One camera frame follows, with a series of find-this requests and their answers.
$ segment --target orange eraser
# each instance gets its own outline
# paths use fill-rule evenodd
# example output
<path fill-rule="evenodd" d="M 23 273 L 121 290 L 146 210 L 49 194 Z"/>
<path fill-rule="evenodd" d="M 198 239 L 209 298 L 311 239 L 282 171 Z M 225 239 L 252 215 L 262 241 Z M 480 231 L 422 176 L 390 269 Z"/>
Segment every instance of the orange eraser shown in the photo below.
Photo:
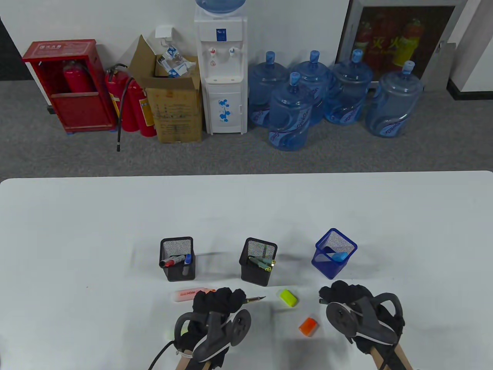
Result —
<path fill-rule="evenodd" d="M 300 331 L 306 336 L 312 336 L 315 333 L 315 330 L 318 328 L 318 322 L 309 317 L 305 320 L 304 323 L 300 326 Z"/>

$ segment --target blue marker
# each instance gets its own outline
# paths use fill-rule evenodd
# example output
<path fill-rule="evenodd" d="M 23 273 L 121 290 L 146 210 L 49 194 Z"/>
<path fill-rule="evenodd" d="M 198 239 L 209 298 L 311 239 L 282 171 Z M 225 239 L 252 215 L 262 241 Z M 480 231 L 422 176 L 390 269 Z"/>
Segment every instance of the blue marker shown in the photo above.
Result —
<path fill-rule="evenodd" d="M 183 275 L 184 276 L 188 275 L 188 270 L 190 269 L 189 265 L 191 263 L 192 263 L 192 255 L 186 255 L 185 262 L 184 262 L 185 267 L 183 268 Z"/>

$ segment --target fire extinguisher cabinet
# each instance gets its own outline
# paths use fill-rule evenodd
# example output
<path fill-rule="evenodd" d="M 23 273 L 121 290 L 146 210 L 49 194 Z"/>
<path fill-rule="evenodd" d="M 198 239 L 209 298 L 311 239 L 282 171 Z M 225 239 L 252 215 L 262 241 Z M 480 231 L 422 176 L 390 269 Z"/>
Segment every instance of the fire extinguisher cabinet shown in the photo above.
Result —
<path fill-rule="evenodd" d="M 96 40 L 36 41 L 22 60 L 31 63 L 68 134 L 116 129 Z"/>

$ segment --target yellow-green eraser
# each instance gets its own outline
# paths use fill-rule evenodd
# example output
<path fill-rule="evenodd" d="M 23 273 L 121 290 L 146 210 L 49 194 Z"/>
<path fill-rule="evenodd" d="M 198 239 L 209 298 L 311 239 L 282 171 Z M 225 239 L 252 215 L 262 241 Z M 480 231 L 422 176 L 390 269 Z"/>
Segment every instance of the yellow-green eraser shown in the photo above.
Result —
<path fill-rule="evenodd" d="M 293 293 L 288 289 L 285 289 L 279 296 L 289 307 L 294 307 L 298 303 L 298 298 L 296 298 Z"/>

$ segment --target black glove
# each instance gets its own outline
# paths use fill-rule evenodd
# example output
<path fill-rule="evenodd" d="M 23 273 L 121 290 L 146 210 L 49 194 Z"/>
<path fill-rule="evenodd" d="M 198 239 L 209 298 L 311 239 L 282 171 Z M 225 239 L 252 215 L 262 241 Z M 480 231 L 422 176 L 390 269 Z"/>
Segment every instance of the black glove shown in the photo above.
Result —
<path fill-rule="evenodd" d="M 236 289 L 231 292 L 229 288 L 221 288 L 216 292 L 198 292 L 193 299 L 193 312 L 197 313 L 209 313 L 219 312 L 225 315 L 225 318 L 231 313 L 238 311 L 243 305 L 247 296 L 241 289 Z M 195 345 L 207 334 L 207 328 L 205 325 L 190 321 L 188 324 L 188 332 L 183 334 L 176 343 L 176 347 L 185 350 L 193 351 Z M 228 352 L 228 348 L 220 352 L 216 356 L 212 357 L 209 361 L 211 363 L 211 369 L 221 367 L 224 362 L 224 355 Z"/>
<path fill-rule="evenodd" d="M 320 296 L 320 298 L 328 303 L 339 302 L 348 305 L 364 296 L 373 298 L 373 295 L 366 287 L 362 285 L 347 285 L 344 281 L 341 280 L 334 282 L 330 288 L 321 288 L 318 292 L 318 295 Z M 399 332 L 402 330 L 405 324 L 402 317 L 392 316 L 390 312 L 381 304 L 377 306 L 375 312 L 377 313 L 377 318 L 381 322 L 390 326 L 399 335 Z M 360 336 L 353 338 L 353 340 L 356 342 L 356 346 L 358 346 L 358 349 L 366 354 L 369 354 L 372 347 L 375 347 L 382 358 L 385 358 L 390 350 L 390 346 L 378 344 L 376 342 L 373 342 L 372 340 L 365 339 Z M 395 354 L 390 357 L 388 365 L 392 370 L 404 368 Z"/>

